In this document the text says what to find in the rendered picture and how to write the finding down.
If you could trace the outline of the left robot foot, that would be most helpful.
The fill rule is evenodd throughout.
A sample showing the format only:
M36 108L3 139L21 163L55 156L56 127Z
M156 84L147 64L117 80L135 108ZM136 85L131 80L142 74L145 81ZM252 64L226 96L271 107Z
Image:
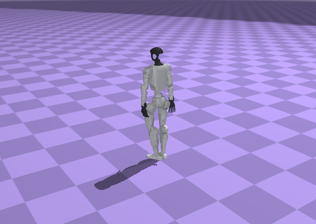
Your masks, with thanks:
M154 156L154 154L147 154L147 158L162 160L162 156L158 154L158 156Z

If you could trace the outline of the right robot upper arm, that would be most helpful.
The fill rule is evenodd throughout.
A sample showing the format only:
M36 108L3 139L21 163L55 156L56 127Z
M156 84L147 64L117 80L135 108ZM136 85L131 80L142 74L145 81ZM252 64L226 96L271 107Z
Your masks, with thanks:
M166 64L166 65L167 65L167 85L166 86L170 86L172 85L171 65L170 64Z

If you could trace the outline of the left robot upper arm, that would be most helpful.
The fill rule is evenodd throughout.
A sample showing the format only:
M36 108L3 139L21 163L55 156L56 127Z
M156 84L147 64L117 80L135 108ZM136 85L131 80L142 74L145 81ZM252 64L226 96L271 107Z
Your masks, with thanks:
M145 90L148 89L150 74L152 73L152 67L146 67L143 69L143 85Z

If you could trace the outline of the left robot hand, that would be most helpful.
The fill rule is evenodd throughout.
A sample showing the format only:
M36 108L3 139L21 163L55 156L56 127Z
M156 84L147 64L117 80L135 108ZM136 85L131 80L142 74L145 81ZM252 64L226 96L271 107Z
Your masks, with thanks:
M147 107L146 103L144 103L144 107L141 106L141 108L142 108L141 113L143 113L144 117L149 117L148 114L147 114L146 107Z

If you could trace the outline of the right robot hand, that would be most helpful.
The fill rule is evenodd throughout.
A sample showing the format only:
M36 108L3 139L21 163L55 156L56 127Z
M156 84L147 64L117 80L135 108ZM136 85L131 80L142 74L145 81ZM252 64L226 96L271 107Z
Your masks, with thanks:
M171 109L171 112L175 112L175 104L174 104L174 97L173 97L173 100L169 100L169 102L170 102L170 106L169 106L169 111L168 112L170 112L170 109ZM174 109L173 109L174 108ZM167 109L167 108L166 108ZM170 112L170 113L171 113Z

